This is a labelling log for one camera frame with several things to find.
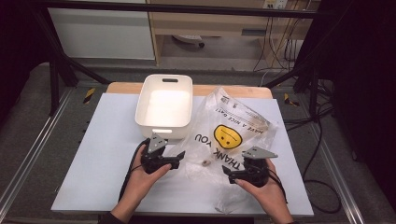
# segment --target white cabinet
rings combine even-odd
[[[147,12],[49,8],[49,13],[70,57],[154,60]]]

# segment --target wooden table edge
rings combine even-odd
[[[219,85],[193,85],[193,95],[206,96]],[[106,93],[139,94],[142,90],[141,82],[113,82],[108,85]],[[249,86],[221,86],[232,97],[272,99],[268,88]]]

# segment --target wrist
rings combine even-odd
[[[139,200],[125,199],[123,197],[114,207],[114,209],[111,210],[111,214],[113,214],[114,217],[116,217],[123,223],[128,223],[129,219],[131,219],[132,215],[134,214],[134,210],[139,204]]]
[[[262,209],[271,217],[275,224],[289,224],[294,221],[286,204],[279,204],[271,208],[267,208],[262,204]]]

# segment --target person's left hand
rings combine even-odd
[[[145,145],[141,146],[134,158],[132,169],[141,165],[142,151]],[[128,184],[120,199],[119,203],[111,211],[114,217],[118,218],[124,223],[127,223],[131,218],[136,207],[140,204],[144,197],[149,193],[149,190],[154,183],[164,176],[171,169],[171,164],[166,164],[156,172],[147,174],[142,166],[134,169],[131,172]]]

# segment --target sleeve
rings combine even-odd
[[[113,214],[108,212],[104,216],[102,216],[98,224],[124,224],[124,223],[121,222],[116,217],[114,217]]]

